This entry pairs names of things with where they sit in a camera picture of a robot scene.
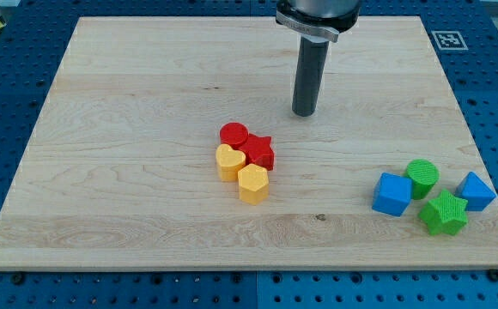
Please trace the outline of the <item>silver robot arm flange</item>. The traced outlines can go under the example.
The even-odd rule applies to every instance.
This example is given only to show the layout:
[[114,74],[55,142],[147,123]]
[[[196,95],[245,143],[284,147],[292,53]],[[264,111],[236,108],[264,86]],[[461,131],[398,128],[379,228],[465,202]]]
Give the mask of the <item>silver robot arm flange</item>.
[[276,22],[297,33],[337,42],[357,22],[362,0],[280,0]]

